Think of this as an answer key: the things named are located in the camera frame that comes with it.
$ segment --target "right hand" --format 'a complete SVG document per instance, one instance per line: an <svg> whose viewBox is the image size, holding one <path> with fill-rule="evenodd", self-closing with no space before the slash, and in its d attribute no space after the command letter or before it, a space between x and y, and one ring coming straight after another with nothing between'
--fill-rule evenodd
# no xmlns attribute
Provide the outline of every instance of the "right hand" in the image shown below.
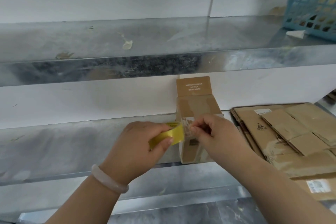
<svg viewBox="0 0 336 224"><path fill-rule="evenodd" d="M250 158L257 156L227 119L204 114L190 125L190 129L209 156L231 174L243 171L250 166Z"/></svg>

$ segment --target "tape roll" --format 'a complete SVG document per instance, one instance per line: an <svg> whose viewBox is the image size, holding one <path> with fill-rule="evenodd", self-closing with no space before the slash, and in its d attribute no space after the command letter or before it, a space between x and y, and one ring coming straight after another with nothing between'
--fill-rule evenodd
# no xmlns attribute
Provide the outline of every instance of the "tape roll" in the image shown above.
<svg viewBox="0 0 336 224"><path fill-rule="evenodd" d="M171 127L170 130L166 132L162 132L153 139L149 141L150 149L152 150L155 146L157 146L162 140L166 139L167 137L172 137L173 142L171 145L177 144L184 140L184 131L182 123L180 122L168 122L166 123L168 126Z"/></svg>

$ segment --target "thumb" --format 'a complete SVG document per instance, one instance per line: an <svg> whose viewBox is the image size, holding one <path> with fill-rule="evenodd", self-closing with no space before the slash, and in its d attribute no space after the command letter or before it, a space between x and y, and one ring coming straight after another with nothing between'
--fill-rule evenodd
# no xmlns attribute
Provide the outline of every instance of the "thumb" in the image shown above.
<svg viewBox="0 0 336 224"><path fill-rule="evenodd" d="M204 130L199 127L191 127L190 130L192 134L198 139L198 141L203 145L207 145L209 139L212 138L208 133L204 132Z"/></svg>
<svg viewBox="0 0 336 224"><path fill-rule="evenodd" d="M162 140L155 148L150 152L153 155L155 163L165 154L166 150L168 150L169 146L173 142L172 137L167 137L166 139Z"/></svg>

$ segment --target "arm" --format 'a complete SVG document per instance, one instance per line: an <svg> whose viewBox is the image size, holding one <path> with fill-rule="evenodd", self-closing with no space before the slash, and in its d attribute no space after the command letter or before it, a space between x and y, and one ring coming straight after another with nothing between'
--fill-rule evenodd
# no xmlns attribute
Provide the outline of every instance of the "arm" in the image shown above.
<svg viewBox="0 0 336 224"><path fill-rule="evenodd" d="M122 185L151 169L172 142L166 138L152 151L149 140L169 130L166 124L133 122L126 126L100 169ZM46 224L105 224L120 194L89 176Z"/></svg>
<svg viewBox="0 0 336 224"><path fill-rule="evenodd" d="M191 131L212 159L250 192L269 223L336 223L336 215L256 155L228 120L205 114L191 124Z"/></svg>

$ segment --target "left hand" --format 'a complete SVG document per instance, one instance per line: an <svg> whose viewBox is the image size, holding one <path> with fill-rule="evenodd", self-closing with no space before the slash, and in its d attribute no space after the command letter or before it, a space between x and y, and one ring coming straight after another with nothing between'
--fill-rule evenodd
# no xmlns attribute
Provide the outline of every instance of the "left hand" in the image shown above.
<svg viewBox="0 0 336 224"><path fill-rule="evenodd" d="M149 140L170 129L167 124L153 122L128 124L100 165L101 170L117 183L129 184L149 171L169 148L173 141L171 137L161 141L153 150L149 148Z"/></svg>

